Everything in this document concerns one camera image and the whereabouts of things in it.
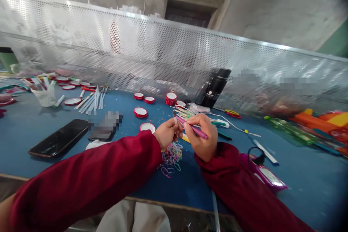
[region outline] metal mesh screen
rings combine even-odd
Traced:
[[[0,0],[0,37],[20,62],[154,96],[201,102],[232,69],[216,106],[348,109],[347,60],[156,17],[66,0]]]

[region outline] smartphone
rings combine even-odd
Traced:
[[[115,132],[106,132],[98,129],[92,130],[88,134],[88,139],[89,140],[100,140],[100,141],[110,141],[112,137],[114,136]]]
[[[75,143],[86,133],[88,121],[75,119],[52,135],[41,141],[28,153],[40,157],[50,158],[60,155],[65,149]]]
[[[108,112],[101,123],[91,126],[88,134],[89,140],[110,141],[122,122],[122,114],[119,112]]]

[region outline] pink pen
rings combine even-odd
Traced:
[[[182,123],[182,124],[184,124],[184,123],[186,122],[184,119],[182,119],[182,118],[180,118],[180,117],[178,117],[178,116],[176,116],[176,118],[177,118],[177,120],[178,120],[180,123]],[[194,131],[199,137],[202,137],[202,138],[205,139],[205,140],[208,138],[208,135],[206,135],[203,131],[197,129],[196,127],[194,127],[194,126],[192,126],[192,125],[190,125],[190,127],[193,129],[193,131]]]

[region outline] maroon sweater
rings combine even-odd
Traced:
[[[210,162],[197,155],[195,159],[245,232],[313,231],[242,166],[234,146],[219,143]],[[11,227],[20,232],[64,231],[141,188],[161,161],[160,145],[149,130],[62,160],[17,191]]]

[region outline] blue table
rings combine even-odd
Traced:
[[[0,83],[0,87],[20,83],[8,80]],[[61,90],[56,86],[56,96],[65,95],[66,99],[78,97],[80,89]],[[74,110],[74,106],[61,105],[57,109],[43,108],[31,93],[17,97],[17,103],[4,107],[8,110],[0,119],[0,174],[7,177],[29,179],[51,166],[53,163],[73,156],[85,150],[89,143],[87,134],[63,156],[54,159],[40,159],[30,156],[28,150],[45,139],[73,119],[85,119],[89,116]],[[143,107],[148,111],[146,119],[138,119],[133,114],[135,107]],[[107,111],[120,111],[123,121],[113,140],[125,136],[135,136],[140,124],[151,122],[158,127],[172,117],[172,109],[164,104],[163,99],[156,99],[154,104],[137,101],[133,94],[121,90],[111,90],[104,100],[104,109],[98,110],[101,115]],[[298,148],[277,134],[261,125],[251,116],[243,116],[241,120],[232,118],[220,111],[214,113],[224,115],[240,129],[247,129],[262,137],[254,137],[237,131],[233,127],[220,128],[221,132],[233,138],[232,144],[240,152],[246,153],[253,147],[252,139],[258,140],[280,163],[274,167],[266,160],[266,166],[283,180],[289,189],[279,193],[279,199],[291,211],[314,229],[325,230],[326,225],[337,217],[340,200],[344,197],[348,162],[326,152],[311,148]],[[200,169],[194,160],[190,144],[180,141],[183,145],[183,156],[180,166],[182,171],[165,177],[158,170],[147,184],[137,192],[129,195],[130,199],[157,203],[167,206],[182,207],[190,210],[213,211],[211,190],[203,180]]]

